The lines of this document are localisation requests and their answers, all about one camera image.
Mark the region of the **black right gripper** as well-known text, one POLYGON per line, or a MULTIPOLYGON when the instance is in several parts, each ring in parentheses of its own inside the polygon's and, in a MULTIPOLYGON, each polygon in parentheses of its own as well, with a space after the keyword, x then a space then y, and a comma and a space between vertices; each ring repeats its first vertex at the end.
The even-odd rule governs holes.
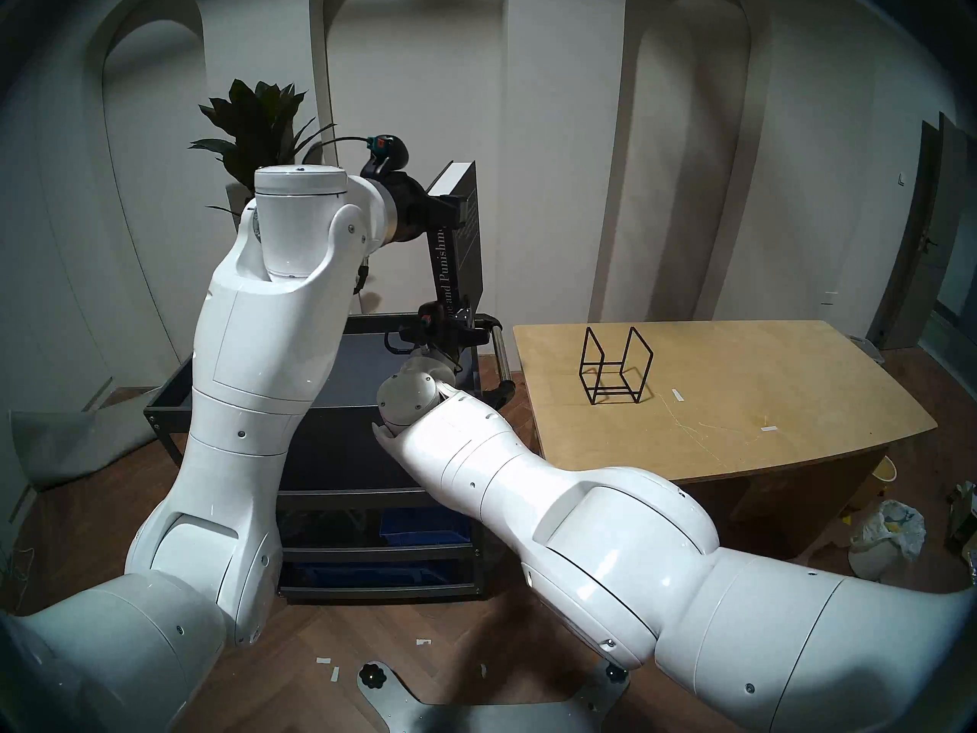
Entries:
POLYGON ((461 353, 490 342, 498 319, 478 314, 475 306, 465 309, 465 318, 452 316, 443 310, 442 302, 421 305, 422 333, 425 345, 447 357, 454 366, 460 365, 461 353))

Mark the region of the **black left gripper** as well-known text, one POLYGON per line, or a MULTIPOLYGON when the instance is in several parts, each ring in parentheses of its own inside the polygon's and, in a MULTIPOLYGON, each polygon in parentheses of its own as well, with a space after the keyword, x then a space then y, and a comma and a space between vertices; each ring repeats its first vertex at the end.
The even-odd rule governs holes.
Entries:
POLYGON ((459 231, 467 225, 465 195, 427 194, 406 173, 389 174, 389 194, 396 207, 396 229, 389 242, 413 241, 432 230, 459 231))

